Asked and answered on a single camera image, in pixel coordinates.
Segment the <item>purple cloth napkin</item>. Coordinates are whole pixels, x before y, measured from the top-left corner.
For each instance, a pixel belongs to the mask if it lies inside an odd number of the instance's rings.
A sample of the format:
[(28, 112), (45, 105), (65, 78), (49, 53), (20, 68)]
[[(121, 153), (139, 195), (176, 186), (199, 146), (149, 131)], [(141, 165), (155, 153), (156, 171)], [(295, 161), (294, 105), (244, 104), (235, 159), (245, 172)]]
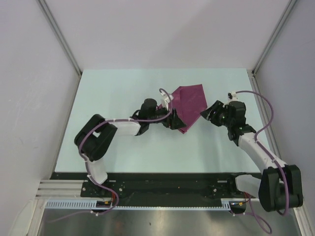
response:
[(207, 108), (207, 101), (204, 94), (204, 89), (201, 84), (192, 86), (179, 86), (172, 93), (173, 100), (169, 104), (173, 109), (176, 109), (179, 118), (186, 124), (185, 128), (176, 129), (181, 133), (186, 133), (192, 125), (199, 119), (200, 113)]

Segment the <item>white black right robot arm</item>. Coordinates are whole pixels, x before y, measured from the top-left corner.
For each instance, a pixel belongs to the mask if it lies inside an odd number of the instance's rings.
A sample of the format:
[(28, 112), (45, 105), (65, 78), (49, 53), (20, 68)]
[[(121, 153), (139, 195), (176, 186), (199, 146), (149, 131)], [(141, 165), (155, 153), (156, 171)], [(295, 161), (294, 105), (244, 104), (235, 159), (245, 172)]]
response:
[(259, 199), (267, 212), (285, 213), (290, 208), (303, 205), (300, 169), (279, 159), (257, 138), (254, 128), (246, 123), (245, 103), (233, 100), (223, 104), (217, 100), (200, 114), (217, 127), (225, 126), (229, 140), (242, 149), (261, 172), (261, 178), (250, 174), (237, 175), (227, 185), (230, 196), (248, 193)]

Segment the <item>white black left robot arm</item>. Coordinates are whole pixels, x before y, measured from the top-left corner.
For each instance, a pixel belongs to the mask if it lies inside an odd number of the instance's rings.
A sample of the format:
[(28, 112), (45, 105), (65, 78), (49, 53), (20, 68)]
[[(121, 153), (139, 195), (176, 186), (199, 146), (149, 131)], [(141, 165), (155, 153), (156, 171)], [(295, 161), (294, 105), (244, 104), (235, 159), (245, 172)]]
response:
[(171, 130), (186, 127), (171, 104), (162, 105), (147, 98), (141, 108), (126, 119), (106, 120), (99, 114), (93, 115), (74, 139), (80, 156), (83, 158), (88, 173), (88, 179), (93, 183), (91, 190), (97, 196), (108, 193), (109, 185), (106, 182), (108, 174), (102, 161), (115, 136), (140, 136), (144, 134), (150, 124), (161, 123)]

